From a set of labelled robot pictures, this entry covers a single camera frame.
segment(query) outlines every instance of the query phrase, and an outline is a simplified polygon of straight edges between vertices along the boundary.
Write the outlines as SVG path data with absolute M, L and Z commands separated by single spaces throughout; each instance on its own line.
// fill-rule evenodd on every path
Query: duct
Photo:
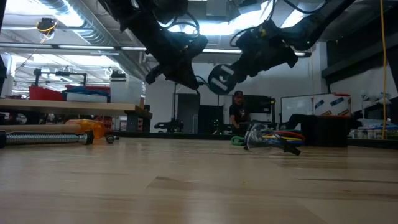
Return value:
M 81 38 L 91 45 L 119 45 L 111 34 L 104 28 L 102 23 L 97 20 L 94 14 L 82 3 L 81 0 L 35 0 L 37 3 L 47 7 L 52 14 L 67 26 L 81 26 L 82 28 L 91 30 L 74 30 Z M 110 55 L 120 64 L 121 68 L 128 74 L 143 80 L 147 74 L 147 70 L 137 63 L 137 59 L 131 58 L 125 52 L 119 55 Z

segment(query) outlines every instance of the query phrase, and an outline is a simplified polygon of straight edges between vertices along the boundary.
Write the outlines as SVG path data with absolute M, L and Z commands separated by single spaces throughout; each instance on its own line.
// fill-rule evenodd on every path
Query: yellow object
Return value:
M 277 139 L 275 136 L 263 136 L 265 139 Z M 299 138 L 292 138 L 292 137 L 282 137 L 285 140 L 291 140 L 291 141 L 303 141 L 302 139 Z
M 386 139 L 386 91 L 387 91 L 387 50 L 386 50 L 386 37 L 384 35 L 384 6 L 383 0 L 380 0 L 381 10 L 381 37 L 383 43 L 383 67 L 384 67 L 384 91 L 383 91 L 383 132 L 382 138 Z
M 95 139 L 101 139 L 105 135 L 105 125 L 101 121 L 92 121 L 87 119 L 69 120 L 65 124 L 79 124 L 80 133 L 93 131 Z

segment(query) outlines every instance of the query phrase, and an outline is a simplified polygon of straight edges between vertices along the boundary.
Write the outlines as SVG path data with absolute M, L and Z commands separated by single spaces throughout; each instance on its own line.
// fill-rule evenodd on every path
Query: ceiling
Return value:
M 8 0 L 6 6 L 6 14 L 4 16 L 3 30 L 0 35 L 0 42 L 23 42 L 23 43 L 40 43 L 44 36 L 36 30 L 35 25 L 43 17 L 50 17 L 58 19 L 58 29 L 55 31 L 51 39 L 46 40 L 46 44 L 76 44 L 89 45 L 87 39 L 82 38 L 74 27 L 72 20 L 65 20 L 59 18 L 59 15 L 54 14 L 53 11 L 47 7 L 39 4 L 40 0 Z M 141 43 L 134 37 L 131 32 L 120 32 L 119 24 L 116 22 L 98 3 L 97 0 L 62 0 L 70 2 L 81 1 L 83 7 L 79 7 L 80 11 L 90 14 L 92 17 L 92 24 L 96 24 L 106 35 L 110 35 L 112 41 L 118 45 L 142 46 Z M 290 0 L 298 7 L 304 10 L 312 10 L 323 4 L 324 0 Z M 188 10 L 193 14 L 201 24 L 201 33 L 208 36 L 209 43 L 207 48 L 210 49 L 233 49 L 229 46 L 233 34 L 237 33 L 243 28 L 256 26 L 267 17 L 271 7 L 267 7 L 267 1 L 261 4 L 262 10 L 254 13 L 239 15 L 236 4 L 241 3 L 242 0 L 196 0 L 189 1 Z M 386 7 L 395 4 L 397 1 L 386 1 Z M 279 27 L 292 26 L 299 21 L 303 15 L 295 11 L 290 6 L 286 5 L 282 0 L 278 0 L 275 5 L 274 15 L 272 20 Z M 333 21 L 324 31 L 321 40 L 337 40 L 344 35 L 354 32 L 356 29 L 364 26 L 371 19 L 379 15 L 379 1 L 376 0 L 357 0 L 352 6 L 335 21 Z M 190 27 L 175 26 L 171 31 L 193 32 Z M 34 80 L 32 71 L 34 68 L 54 70 L 68 70 L 73 69 L 74 72 L 86 71 L 88 74 L 88 81 L 91 83 L 108 83 L 109 77 L 106 72 L 108 68 L 115 70 L 123 70 L 125 64 L 120 63 L 117 57 L 108 55 L 94 54 L 90 51 L 34 51 L 26 49 L 0 49 L 1 52 L 7 52 L 15 55 L 17 60 L 17 67 L 25 61 L 26 66 L 20 68 L 15 74 L 16 80 L 21 82 L 16 83 L 16 89 L 26 90 L 30 83 L 28 81 Z M 146 73 L 151 65 L 154 64 L 155 59 L 151 56 L 144 57 L 143 53 L 129 52 L 126 57 L 133 61 L 135 65 L 141 67 L 142 71 Z M 232 63 L 237 59 L 237 55 L 225 54 L 203 54 L 197 57 L 196 63 Z M 136 71 L 123 70 L 124 72 L 133 75 L 137 78 L 143 78 L 142 74 L 137 74 Z M 80 76 L 70 77 L 73 82 L 81 82 Z M 50 81 L 50 83 L 42 83 L 42 85 L 50 86 L 51 88 L 62 90 L 64 84 L 60 82 L 67 82 L 65 80 L 54 80 L 51 78 L 41 77 L 41 81 Z

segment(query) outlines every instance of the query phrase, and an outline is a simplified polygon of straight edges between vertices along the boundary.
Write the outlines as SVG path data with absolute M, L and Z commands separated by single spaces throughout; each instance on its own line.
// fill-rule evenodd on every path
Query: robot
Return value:
M 159 65 L 146 76 L 148 84 L 163 74 L 167 80 L 197 90 L 199 83 L 192 70 L 192 59 L 206 47 L 208 40 L 199 33 L 170 32 L 168 28 L 177 24 L 189 24 L 199 30 L 199 23 L 187 11 L 188 0 L 99 0 L 101 5 L 121 25 L 121 31 L 131 30 L 152 54 Z M 208 77 L 209 89 L 225 95 L 247 76 L 255 77 L 277 65 L 287 63 L 292 68 L 298 61 L 296 50 L 308 50 L 319 39 L 326 27 L 335 20 L 355 0 L 326 0 L 318 9 L 306 12 L 303 18 L 292 27 L 279 28 L 272 21 L 272 9 L 268 19 L 257 27 L 250 27 L 238 34 L 236 47 L 242 50 L 240 58 L 231 65 L 217 65 Z M 187 14 L 194 24 L 177 22 L 179 16 Z

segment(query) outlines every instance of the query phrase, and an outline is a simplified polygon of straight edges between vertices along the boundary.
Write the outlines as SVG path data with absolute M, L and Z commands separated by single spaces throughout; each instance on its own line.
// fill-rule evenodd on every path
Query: table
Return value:
M 127 116 L 127 131 L 137 131 L 138 118 L 143 118 L 146 120 L 152 119 L 152 113 L 137 105 L 127 103 L 87 103 L 71 101 L 0 99 L 0 111 Z

